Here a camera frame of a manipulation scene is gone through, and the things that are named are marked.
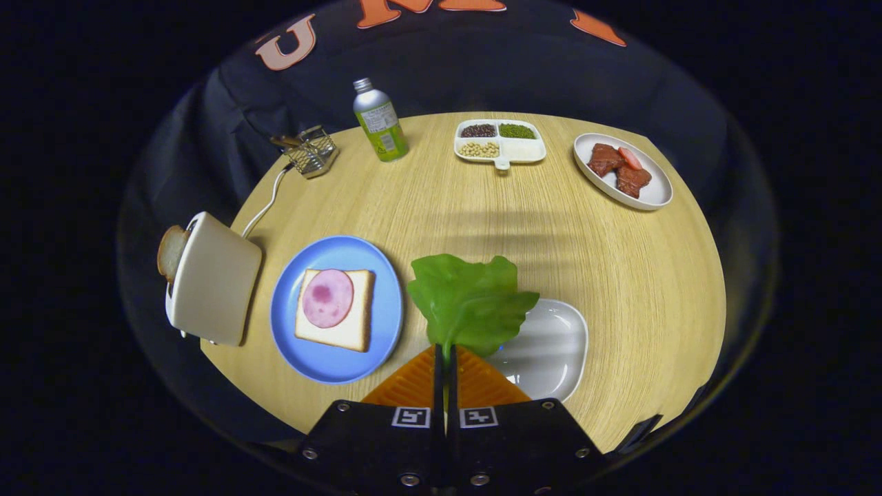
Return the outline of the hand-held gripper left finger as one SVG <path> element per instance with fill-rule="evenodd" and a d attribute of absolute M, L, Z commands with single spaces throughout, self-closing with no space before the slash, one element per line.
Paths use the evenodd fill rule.
<path fill-rule="evenodd" d="M 439 346 L 365 401 L 332 402 L 297 452 L 297 470 L 340 495 L 429 495 L 445 469 Z"/>

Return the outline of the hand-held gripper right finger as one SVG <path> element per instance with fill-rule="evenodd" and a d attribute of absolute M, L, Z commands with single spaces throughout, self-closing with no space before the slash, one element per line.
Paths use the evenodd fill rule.
<path fill-rule="evenodd" d="M 564 495 L 601 477 L 605 455 L 555 398 L 466 408 L 459 349 L 447 367 L 447 493 Z"/>

